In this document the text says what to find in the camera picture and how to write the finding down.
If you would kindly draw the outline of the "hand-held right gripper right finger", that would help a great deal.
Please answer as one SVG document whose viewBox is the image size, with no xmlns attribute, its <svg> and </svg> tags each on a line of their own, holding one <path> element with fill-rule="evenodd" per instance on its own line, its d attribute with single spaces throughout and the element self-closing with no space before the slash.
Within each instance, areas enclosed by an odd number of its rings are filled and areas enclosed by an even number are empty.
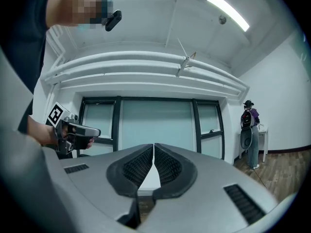
<svg viewBox="0 0 311 233">
<path fill-rule="evenodd" d="M 156 143 L 155 166 L 170 178 L 154 191 L 142 233 L 235 233 L 277 206 L 264 186 L 215 157 Z"/>
</svg>

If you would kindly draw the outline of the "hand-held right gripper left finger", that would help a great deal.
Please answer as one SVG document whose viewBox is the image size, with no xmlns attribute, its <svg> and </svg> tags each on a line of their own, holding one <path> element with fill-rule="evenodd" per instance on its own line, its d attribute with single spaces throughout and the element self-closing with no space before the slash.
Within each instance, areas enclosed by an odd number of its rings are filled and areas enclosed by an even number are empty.
<svg viewBox="0 0 311 233">
<path fill-rule="evenodd" d="M 43 148 L 58 196 L 75 229 L 137 229 L 138 188 L 153 164 L 153 145 L 60 160 Z"/>
</svg>

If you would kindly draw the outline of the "person's left hand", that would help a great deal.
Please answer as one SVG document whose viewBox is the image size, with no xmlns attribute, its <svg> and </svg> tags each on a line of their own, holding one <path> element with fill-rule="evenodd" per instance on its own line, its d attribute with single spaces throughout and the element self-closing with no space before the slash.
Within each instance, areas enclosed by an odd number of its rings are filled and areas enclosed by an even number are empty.
<svg viewBox="0 0 311 233">
<path fill-rule="evenodd" d="M 92 147 L 94 143 L 93 137 L 78 136 L 77 128 L 72 125 L 65 125 L 62 128 L 62 137 L 73 144 L 74 150 L 85 150 Z"/>
</svg>

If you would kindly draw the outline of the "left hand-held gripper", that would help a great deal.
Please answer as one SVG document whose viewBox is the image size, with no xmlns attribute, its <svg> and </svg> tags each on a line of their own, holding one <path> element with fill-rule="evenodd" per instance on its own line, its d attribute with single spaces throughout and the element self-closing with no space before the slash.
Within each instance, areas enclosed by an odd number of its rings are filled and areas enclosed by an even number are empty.
<svg viewBox="0 0 311 233">
<path fill-rule="evenodd" d="M 62 128 L 65 125 L 72 125 L 77 136 L 99 137 L 101 135 L 101 130 L 81 125 L 78 116 L 71 113 L 58 102 L 54 104 L 49 112 L 47 121 L 54 127 L 54 134 L 57 138 L 54 150 L 60 155 L 68 155 L 74 150 L 73 144 L 62 137 Z"/>
</svg>

